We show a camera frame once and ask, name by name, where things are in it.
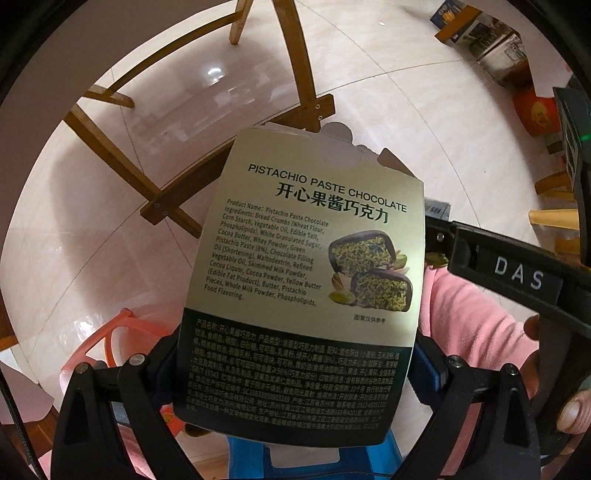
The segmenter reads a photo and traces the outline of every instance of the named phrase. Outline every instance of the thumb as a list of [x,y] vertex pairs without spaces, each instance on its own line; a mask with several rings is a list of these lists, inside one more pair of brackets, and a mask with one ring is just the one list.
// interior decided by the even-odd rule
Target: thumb
[[563,407],[556,427],[565,433],[585,433],[591,424],[591,390],[575,393]]

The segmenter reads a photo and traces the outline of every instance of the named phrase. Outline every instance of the white lettering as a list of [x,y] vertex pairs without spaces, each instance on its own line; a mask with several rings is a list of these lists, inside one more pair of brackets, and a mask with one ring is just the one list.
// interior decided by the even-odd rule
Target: white lettering
[[517,270],[515,270],[515,273],[511,277],[511,280],[515,280],[516,278],[519,278],[519,282],[523,285],[523,264],[522,263],[520,263]]
[[534,282],[530,283],[530,287],[533,288],[534,290],[539,290],[542,287],[542,277],[544,276],[544,273],[536,270],[534,273]]
[[[500,266],[501,262],[503,262],[503,270],[502,271],[499,269],[499,266]],[[498,275],[503,275],[506,271],[507,271],[507,259],[504,258],[504,257],[497,258],[496,259],[495,273],[498,274]]]

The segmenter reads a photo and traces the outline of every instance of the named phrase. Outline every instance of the fingernail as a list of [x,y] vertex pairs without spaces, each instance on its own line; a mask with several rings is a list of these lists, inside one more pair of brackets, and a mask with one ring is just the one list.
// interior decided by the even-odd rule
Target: fingernail
[[574,422],[577,421],[577,416],[579,415],[580,410],[581,403],[578,400],[568,402],[558,417],[558,422],[556,423],[558,429],[564,432],[571,428],[574,425]]

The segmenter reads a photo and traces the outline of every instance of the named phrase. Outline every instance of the blue gripper pad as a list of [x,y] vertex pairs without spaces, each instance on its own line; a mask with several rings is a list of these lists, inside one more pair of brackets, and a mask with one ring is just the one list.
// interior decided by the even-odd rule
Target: blue gripper pad
[[435,340],[417,332],[408,380],[419,401],[437,411],[443,399],[441,391],[447,384],[448,376],[445,354]]

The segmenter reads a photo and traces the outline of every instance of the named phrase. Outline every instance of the pink sleeve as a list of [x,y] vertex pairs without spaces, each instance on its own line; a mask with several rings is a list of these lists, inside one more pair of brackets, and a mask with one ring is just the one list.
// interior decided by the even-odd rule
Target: pink sleeve
[[538,349],[522,323],[447,268],[425,269],[419,329],[446,355],[459,355],[472,367],[498,370],[510,362],[520,368]]

